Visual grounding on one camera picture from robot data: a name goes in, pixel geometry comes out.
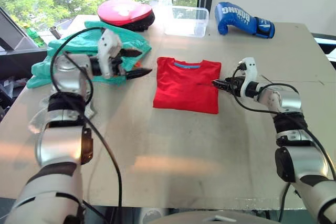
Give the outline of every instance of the table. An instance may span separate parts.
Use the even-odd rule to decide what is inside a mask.
[[[156,59],[221,61],[221,76],[237,63],[255,57],[258,80],[282,81],[300,92],[309,129],[336,159],[334,122],[336,74],[303,24],[276,23],[273,39],[246,35],[232,28],[221,36],[214,20],[204,38],[168,36],[163,20],[143,36],[152,51],[143,65],[153,71],[119,87],[94,84],[92,119],[111,146],[121,168],[123,205],[131,207],[279,209],[285,183],[274,161],[275,129],[270,115],[245,111],[220,92],[219,114],[152,108]],[[79,16],[72,27],[83,28]],[[37,139],[27,128],[50,86],[25,89],[0,124],[0,196],[16,198],[39,167]],[[252,100],[247,106],[263,108]],[[118,183],[108,154],[94,137],[94,158],[82,167],[84,198],[94,205],[117,205]],[[289,190],[286,209],[303,203]]]

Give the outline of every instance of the plastic bottle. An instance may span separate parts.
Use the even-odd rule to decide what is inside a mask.
[[[39,36],[37,31],[33,29],[32,27],[29,27],[28,24],[24,25],[24,28],[26,29],[26,32],[30,38],[37,44],[38,47],[46,47],[46,44],[44,43],[43,39]]]

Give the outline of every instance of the folded red t-shirt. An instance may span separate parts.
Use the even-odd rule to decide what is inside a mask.
[[[157,62],[154,108],[218,114],[218,89],[211,81],[219,79],[220,62],[187,63],[166,57]]]

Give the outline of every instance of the clear plastic container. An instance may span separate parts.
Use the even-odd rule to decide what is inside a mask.
[[[189,37],[204,37],[209,22],[206,8],[168,6],[165,20],[165,33]]]

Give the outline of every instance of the teal bag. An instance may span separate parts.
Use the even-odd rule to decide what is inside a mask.
[[[140,34],[137,34],[133,31],[129,31],[120,27],[111,26],[107,23],[101,21],[86,21],[85,27],[104,27],[110,29],[114,33],[118,34],[120,40],[122,42],[122,48],[134,48],[142,53],[137,57],[122,57],[122,67],[126,71],[132,70],[134,65],[149,52],[152,48],[149,45],[148,41],[143,38]],[[70,37],[53,40],[51,41],[47,49],[47,57],[44,61],[36,63],[31,67],[31,73],[33,76],[28,80],[27,87],[29,89],[40,87],[46,84],[51,83],[50,80],[50,61],[56,50]],[[74,39],[72,39],[69,43],[65,45],[65,47],[61,50],[69,51],[73,54],[88,54],[95,55],[98,52],[98,40],[101,37],[100,30],[90,30],[83,34],[78,35]],[[93,81],[105,82],[105,83],[113,83],[113,84],[121,84],[126,81],[124,76],[121,77],[112,77],[110,79],[105,79],[103,76],[95,76]]]

